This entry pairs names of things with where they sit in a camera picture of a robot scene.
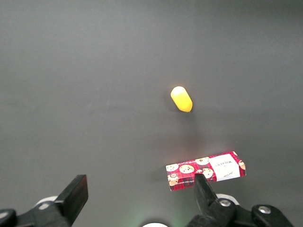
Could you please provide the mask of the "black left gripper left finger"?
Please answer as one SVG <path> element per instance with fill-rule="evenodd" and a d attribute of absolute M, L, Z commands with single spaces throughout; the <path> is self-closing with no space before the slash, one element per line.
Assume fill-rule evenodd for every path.
<path fill-rule="evenodd" d="M 88 200 L 86 175 L 77 175 L 55 200 L 45 200 L 32 209 L 35 227 L 70 227 Z"/>

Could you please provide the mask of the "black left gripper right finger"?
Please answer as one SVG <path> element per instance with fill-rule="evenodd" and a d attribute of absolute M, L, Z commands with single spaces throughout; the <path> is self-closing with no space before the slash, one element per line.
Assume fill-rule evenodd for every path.
<path fill-rule="evenodd" d="M 227 198 L 218 198 L 204 174 L 195 175 L 195 200 L 200 215 L 194 216 L 188 227 L 231 227 L 236 205 Z"/>

